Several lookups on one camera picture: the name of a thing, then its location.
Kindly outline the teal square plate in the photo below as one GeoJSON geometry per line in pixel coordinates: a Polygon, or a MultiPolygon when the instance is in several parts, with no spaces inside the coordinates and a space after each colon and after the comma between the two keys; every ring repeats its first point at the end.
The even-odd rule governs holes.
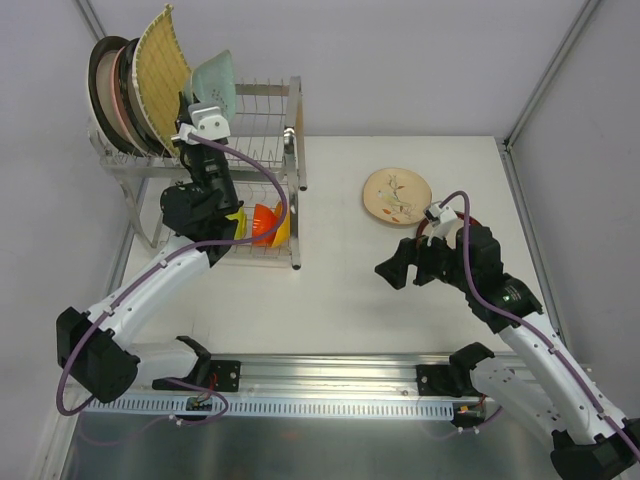
{"type": "Polygon", "coordinates": [[[229,50],[196,67],[186,80],[183,94],[188,105],[213,103],[231,122],[236,115],[236,81],[233,59],[229,50]]]}

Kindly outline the beige oval floral plate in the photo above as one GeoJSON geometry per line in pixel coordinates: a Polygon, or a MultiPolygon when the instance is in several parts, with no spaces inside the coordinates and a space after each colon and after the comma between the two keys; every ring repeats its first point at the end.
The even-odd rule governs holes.
{"type": "Polygon", "coordinates": [[[431,204],[432,189],[417,173],[384,168],[372,173],[362,190],[365,209],[383,222],[397,226],[418,224],[431,204]]]}

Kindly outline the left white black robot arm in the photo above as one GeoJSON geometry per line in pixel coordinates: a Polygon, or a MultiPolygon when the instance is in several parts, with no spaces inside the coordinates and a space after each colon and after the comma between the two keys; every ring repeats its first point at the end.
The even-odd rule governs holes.
{"type": "Polygon", "coordinates": [[[237,197],[223,152],[230,135],[218,102],[180,101],[172,141],[190,181],[161,194],[162,223],[173,231],[156,257],[128,283],[84,312],[73,307],[56,321],[57,361],[91,399],[110,403],[130,387],[188,389],[210,384],[211,355],[188,336],[135,344],[148,320],[192,278],[213,267],[237,243],[237,197]]]}

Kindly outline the cream plate dark patterned rim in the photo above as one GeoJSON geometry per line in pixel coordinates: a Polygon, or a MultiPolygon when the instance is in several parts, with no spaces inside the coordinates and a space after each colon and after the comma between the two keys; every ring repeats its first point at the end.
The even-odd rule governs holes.
{"type": "Polygon", "coordinates": [[[133,131],[142,142],[143,152],[155,154],[158,157],[167,157],[168,154],[165,152],[164,146],[146,123],[133,86],[133,58],[138,42],[138,38],[130,40],[119,60],[118,80],[123,105],[133,131]]]}

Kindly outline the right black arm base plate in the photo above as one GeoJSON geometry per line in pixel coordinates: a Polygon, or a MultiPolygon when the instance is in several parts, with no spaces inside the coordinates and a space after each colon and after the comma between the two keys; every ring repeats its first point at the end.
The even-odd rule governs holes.
{"type": "Polygon", "coordinates": [[[415,371],[419,396],[449,396],[454,390],[448,365],[419,364],[415,371]]]}

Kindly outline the yellow woven bamboo mat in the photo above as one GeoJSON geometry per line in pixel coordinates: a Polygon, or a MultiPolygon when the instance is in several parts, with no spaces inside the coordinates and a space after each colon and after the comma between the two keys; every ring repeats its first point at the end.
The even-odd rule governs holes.
{"type": "Polygon", "coordinates": [[[173,9],[171,4],[166,4],[139,38],[134,51],[132,80],[146,122],[164,151],[178,157],[171,137],[176,134],[179,95],[191,69],[176,36],[173,9]]]}

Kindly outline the pink and cream floral plate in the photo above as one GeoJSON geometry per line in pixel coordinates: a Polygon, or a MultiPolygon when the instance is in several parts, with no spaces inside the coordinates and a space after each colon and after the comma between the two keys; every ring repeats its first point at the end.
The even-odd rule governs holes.
{"type": "Polygon", "coordinates": [[[115,55],[112,67],[111,67],[111,97],[114,106],[114,112],[118,122],[118,129],[120,133],[124,134],[127,141],[136,148],[136,150],[143,155],[144,145],[142,139],[139,137],[133,124],[131,123],[125,106],[124,100],[121,95],[120,82],[119,82],[119,62],[122,57],[124,47],[122,47],[115,55]]]}

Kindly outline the cream plate with metallic rim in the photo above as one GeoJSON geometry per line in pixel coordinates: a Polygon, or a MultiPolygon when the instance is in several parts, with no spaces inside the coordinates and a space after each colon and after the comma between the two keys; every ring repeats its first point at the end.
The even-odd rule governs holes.
{"type": "Polygon", "coordinates": [[[139,155],[139,151],[122,132],[115,115],[111,85],[116,54],[128,41],[119,36],[106,36],[93,47],[87,70],[87,89],[93,119],[111,146],[122,153],[139,155]]]}

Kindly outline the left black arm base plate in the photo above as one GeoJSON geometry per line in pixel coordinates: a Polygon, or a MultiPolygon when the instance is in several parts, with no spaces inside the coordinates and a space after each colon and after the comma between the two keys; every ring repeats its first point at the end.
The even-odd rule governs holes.
{"type": "Polygon", "coordinates": [[[200,359],[185,376],[161,378],[152,382],[153,390],[190,390],[203,389],[222,393],[235,393],[239,390],[241,362],[237,360],[200,359]]]}

